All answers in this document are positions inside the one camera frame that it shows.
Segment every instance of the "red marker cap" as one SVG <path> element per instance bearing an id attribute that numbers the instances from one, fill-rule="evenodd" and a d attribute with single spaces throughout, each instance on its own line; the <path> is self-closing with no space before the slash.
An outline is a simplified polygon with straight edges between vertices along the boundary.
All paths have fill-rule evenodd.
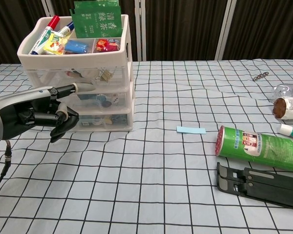
<path id="1" fill-rule="evenodd" d="M 54 30 L 59 21 L 60 21 L 60 17 L 54 16 L 52 18 L 52 20 L 49 22 L 48 26 L 51 27 Z"/>

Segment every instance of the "white grid tablecloth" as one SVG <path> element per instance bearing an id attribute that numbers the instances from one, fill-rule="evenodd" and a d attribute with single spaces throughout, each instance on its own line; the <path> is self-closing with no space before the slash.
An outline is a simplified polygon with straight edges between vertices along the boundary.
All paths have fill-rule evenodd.
<path id="1" fill-rule="evenodd" d="M 11 140 L 0 234 L 293 234 L 293 210 L 218 191 L 216 163 L 293 173 L 214 154 L 221 125 L 277 133 L 268 94 L 293 83 L 293 60 L 136 62 L 134 76 L 131 132 L 50 144 L 50 128 L 37 127 Z M 0 96 L 30 87 L 19 64 L 0 66 Z"/>

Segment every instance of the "green packet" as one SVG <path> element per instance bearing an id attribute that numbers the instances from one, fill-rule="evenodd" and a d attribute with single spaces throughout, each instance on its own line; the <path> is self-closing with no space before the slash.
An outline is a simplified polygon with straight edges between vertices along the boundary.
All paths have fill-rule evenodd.
<path id="1" fill-rule="evenodd" d="M 118 38 L 122 36 L 120 7 L 75 9 L 70 13 L 77 38 Z"/>
<path id="2" fill-rule="evenodd" d="M 119 6 L 118 0 L 96 0 L 96 1 L 75 1 L 74 6 L 78 8 L 94 8 L 97 6 Z"/>

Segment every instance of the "dark brown curtain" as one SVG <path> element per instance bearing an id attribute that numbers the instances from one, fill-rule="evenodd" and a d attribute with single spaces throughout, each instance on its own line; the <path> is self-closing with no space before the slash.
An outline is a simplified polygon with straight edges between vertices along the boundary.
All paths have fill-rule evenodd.
<path id="1" fill-rule="evenodd" d="M 146 0 L 147 60 L 214 60 L 227 0 Z"/>
<path id="2" fill-rule="evenodd" d="M 20 62 L 18 47 L 41 17 L 40 0 L 0 0 L 0 64 Z"/>
<path id="3" fill-rule="evenodd" d="M 58 16 L 70 16 L 69 9 L 74 8 L 75 1 L 81 0 L 51 0 L 54 8 L 54 13 Z M 119 0 L 122 14 L 129 15 L 130 35 L 131 35 L 131 50 L 132 59 L 137 61 L 137 36 L 136 36 L 136 18 L 135 18 L 135 1 L 134 0 Z"/>
<path id="4" fill-rule="evenodd" d="M 238 0 L 223 59 L 293 59 L 293 0 Z"/>

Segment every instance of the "black cable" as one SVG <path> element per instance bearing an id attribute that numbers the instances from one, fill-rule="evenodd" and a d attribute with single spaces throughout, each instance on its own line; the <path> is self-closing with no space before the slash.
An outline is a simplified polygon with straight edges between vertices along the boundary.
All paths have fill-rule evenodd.
<path id="1" fill-rule="evenodd" d="M 6 148 L 4 152 L 4 167 L 0 175 L 0 183 L 2 179 L 5 177 L 6 173 L 8 172 L 11 166 L 11 157 L 12 157 L 11 143 L 9 140 L 6 140 L 5 142 L 6 142 Z"/>

